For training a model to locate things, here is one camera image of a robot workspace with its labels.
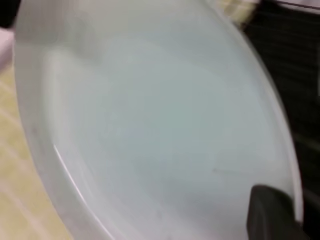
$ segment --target white object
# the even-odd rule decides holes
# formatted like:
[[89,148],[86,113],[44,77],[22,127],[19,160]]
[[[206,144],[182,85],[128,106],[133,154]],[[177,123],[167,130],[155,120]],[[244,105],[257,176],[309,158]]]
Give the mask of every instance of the white object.
[[297,159],[241,34],[196,0],[24,0],[19,108],[77,240],[245,240],[251,188],[303,219]]
[[0,29],[0,71],[12,60],[14,33],[10,30]]

